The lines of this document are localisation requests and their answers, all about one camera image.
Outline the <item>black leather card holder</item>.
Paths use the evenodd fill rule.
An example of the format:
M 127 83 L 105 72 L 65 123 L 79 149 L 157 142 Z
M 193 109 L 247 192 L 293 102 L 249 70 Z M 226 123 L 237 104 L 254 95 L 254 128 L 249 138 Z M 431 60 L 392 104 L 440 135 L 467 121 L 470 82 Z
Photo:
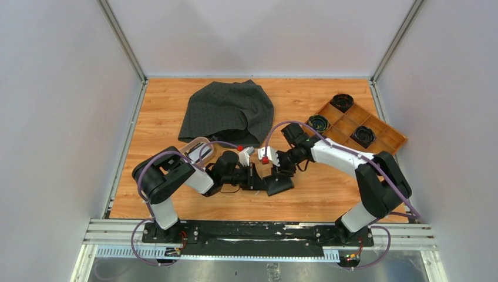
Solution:
M 263 181 L 267 187 L 268 196 L 273 196 L 294 188 L 290 177 L 287 176 L 266 176 Z

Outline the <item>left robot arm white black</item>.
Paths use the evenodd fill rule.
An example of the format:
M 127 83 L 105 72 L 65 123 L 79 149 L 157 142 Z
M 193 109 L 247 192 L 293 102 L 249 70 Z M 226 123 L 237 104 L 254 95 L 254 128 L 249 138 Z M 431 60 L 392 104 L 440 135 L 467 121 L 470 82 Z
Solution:
M 174 209 L 172 195 L 182 186 L 191 187 L 205 197 L 219 193 L 230 184 L 242 190 L 266 191 L 268 186 L 259 177 L 255 164 L 244 165 L 238 153 L 225 151 L 214 163 L 201 168 L 176 147 L 171 146 L 146 159 L 132 171 L 139 195 L 146 202 L 152 216 L 154 231 L 166 243 L 172 243 L 186 234 Z

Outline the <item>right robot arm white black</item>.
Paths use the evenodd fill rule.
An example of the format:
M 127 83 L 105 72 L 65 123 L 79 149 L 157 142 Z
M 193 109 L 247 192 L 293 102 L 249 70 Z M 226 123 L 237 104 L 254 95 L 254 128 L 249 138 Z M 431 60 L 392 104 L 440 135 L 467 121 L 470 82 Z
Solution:
M 265 143 L 258 150 L 261 163 L 272 163 L 276 173 L 289 173 L 301 162 L 310 161 L 338 169 L 357 182 L 360 201 L 335 221 L 334 238 L 339 243 L 352 244 L 363 228 L 401 204 L 409 205 L 412 189 L 392 154 L 367 153 L 340 145 L 302 122 L 290 120 L 281 125 L 290 149 L 282 152 Z

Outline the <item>white black credit card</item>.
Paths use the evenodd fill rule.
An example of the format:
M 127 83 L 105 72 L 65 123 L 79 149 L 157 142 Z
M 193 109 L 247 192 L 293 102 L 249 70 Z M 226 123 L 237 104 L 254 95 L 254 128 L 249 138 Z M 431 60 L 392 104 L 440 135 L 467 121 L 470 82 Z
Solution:
M 198 143 L 191 147 L 187 152 L 186 155 L 191 158 L 191 159 L 198 159 L 200 155 L 200 150 L 204 146 L 204 143 Z

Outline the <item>pink oval tray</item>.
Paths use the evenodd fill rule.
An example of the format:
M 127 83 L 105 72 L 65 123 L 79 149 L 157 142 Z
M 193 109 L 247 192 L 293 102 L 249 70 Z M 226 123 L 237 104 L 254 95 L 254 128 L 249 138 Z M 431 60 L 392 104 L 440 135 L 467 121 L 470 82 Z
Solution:
M 214 156 L 214 146 L 208 143 L 210 141 L 206 137 L 197 137 L 179 149 L 179 152 L 197 165 L 204 166 Z

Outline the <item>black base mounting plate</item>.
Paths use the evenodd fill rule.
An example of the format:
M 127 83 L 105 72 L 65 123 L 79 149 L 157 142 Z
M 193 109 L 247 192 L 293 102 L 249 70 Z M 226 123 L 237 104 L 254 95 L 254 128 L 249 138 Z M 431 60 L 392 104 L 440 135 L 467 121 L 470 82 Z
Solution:
M 181 220 L 186 234 L 173 242 L 183 247 L 184 255 L 247 257 L 319 257 L 324 247 L 372 247 L 369 228 L 356 233 L 338 230 L 333 223 L 275 221 Z M 143 243 L 168 243 L 147 223 Z

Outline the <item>black round part left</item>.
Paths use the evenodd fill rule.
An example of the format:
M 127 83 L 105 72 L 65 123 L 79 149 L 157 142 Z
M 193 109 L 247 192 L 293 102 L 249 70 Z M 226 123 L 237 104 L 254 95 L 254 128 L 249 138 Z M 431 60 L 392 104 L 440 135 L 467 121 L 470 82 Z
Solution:
M 308 118 L 306 124 L 312 127 L 319 134 L 325 133 L 329 127 L 330 123 L 327 118 L 322 115 L 312 115 Z

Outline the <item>black round part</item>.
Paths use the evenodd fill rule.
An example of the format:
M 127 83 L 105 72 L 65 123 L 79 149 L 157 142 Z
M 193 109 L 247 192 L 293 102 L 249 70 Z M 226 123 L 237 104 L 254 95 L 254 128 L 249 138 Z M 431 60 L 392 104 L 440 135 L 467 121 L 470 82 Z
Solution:
M 319 134 L 325 133 L 329 127 L 330 123 L 327 118 L 322 115 L 312 115 L 308 118 L 306 124 L 312 127 Z
M 329 104 L 345 113 L 354 105 L 354 99 L 349 94 L 339 93 L 331 99 Z
M 350 135 L 350 138 L 367 149 L 376 140 L 376 134 L 370 127 L 359 126 Z

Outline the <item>dark grey dotted cloth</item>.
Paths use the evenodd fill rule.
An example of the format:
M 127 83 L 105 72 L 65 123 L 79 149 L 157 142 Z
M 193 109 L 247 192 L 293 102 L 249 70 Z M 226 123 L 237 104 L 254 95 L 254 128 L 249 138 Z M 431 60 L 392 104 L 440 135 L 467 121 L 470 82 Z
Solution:
M 252 80 L 211 82 L 189 99 L 178 140 L 197 137 L 260 147 L 274 121 L 274 105 Z

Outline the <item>orange compartment tray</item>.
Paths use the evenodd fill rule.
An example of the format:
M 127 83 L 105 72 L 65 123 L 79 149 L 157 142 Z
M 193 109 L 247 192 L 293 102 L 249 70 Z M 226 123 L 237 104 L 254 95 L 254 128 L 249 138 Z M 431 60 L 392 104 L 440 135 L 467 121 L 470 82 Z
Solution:
M 335 95 L 306 124 L 323 137 L 363 152 L 386 151 L 394 155 L 408 141 L 346 93 Z

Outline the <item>black round part right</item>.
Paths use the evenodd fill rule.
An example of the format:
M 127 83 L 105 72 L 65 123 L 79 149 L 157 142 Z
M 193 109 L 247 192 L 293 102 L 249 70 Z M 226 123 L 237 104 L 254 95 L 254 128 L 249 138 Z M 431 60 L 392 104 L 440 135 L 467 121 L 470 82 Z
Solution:
M 359 126 L 350 135 L 350 138 L 367 149 L 376 140 L 376 134 L 370 127 Z

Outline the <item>black round part top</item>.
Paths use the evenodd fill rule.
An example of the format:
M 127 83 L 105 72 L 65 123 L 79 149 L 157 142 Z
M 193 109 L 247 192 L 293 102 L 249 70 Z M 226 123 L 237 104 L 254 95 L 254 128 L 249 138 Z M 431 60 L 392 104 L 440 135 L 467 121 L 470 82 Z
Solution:
M 331 99 L 329 104 L 345 113 L 354 105 L 354 99 L 349 94 L 339 93 Z

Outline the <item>aluminium frame rail front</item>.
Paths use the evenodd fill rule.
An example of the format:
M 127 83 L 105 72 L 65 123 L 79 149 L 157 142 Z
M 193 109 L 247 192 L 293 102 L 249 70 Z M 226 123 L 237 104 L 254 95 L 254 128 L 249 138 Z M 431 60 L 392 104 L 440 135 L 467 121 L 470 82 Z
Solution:
M 341 244 L 321 239 L 326 224 L 214 221 L 184 223 L 184 233 L 165 241 L 151 223 L 137 220 L 92 220 L 83 242 L 96 246 L 98 257 L 146 260 L 215 260 L 327 262 L 358 261 L 368 251 L 436 251 L 432 229 L 425 224 L 380 223 L 359 239 Z

